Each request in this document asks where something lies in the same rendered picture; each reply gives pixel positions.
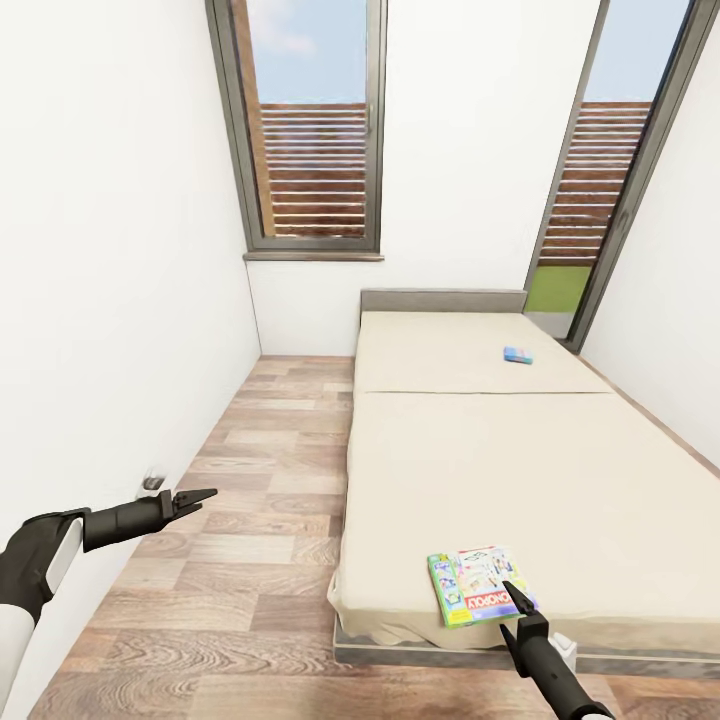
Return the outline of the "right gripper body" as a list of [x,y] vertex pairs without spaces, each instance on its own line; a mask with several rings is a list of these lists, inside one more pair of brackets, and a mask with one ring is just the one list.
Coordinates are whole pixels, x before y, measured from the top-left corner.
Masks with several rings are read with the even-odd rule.
[[539,610],[537,616],[519,617],[515,669],[523,679],[532,677],[544,696],[555,679],[575,677],[548,637],[549,621]]

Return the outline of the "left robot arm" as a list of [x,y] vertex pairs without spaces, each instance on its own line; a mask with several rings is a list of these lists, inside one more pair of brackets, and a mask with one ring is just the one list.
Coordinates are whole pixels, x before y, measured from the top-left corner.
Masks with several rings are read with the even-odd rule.
[[45,603],[53,600],[79,547],[88,553],[163,530],[203,508],[218,490],[159,491],[169,467],[151,465],[135,501],[92,512],[90,507],[27,519],[0,553],[0,718]]

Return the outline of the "board game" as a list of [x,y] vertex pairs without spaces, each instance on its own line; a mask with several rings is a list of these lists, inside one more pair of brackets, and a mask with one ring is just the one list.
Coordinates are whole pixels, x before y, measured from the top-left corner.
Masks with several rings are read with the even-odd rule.
[[503,581],[510,581],[539,609],[507,544],[429,555],[448,630],[521,617]]
[[530,349],[519,349],[517,347],[504,346],[504,358],[513,361],[533,362],[533,353]]

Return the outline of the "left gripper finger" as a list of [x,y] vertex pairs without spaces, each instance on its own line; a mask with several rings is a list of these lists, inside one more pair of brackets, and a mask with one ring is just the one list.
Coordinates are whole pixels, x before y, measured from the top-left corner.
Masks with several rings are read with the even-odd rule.
[[177,515],[175,515],[173,520],[176,520],[178,518],[186,516],[186,515],[193,513],[199,509],[202,509],[202,508],[203,508],[203,504],[200,502],[200,503],[195,503],[195,504],[189,505],[188,507],[185,507],[184,509],[179,509],[179,513],[177,513]]
[[196,489],[195,491],[177,491],[177,494],[173,497],[173,510],[174,514],[179,513],[179,509],[184,509],[189,505],[200,503],[202,500],[208,499],[214,495],[218,495],[218,490],[212,489]]

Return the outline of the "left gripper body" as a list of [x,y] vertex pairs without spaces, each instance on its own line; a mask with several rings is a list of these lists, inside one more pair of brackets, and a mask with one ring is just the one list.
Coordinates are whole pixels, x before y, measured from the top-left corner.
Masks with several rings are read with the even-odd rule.
[[171,490],[115,506],[115,544],[163,530],[175,517]]

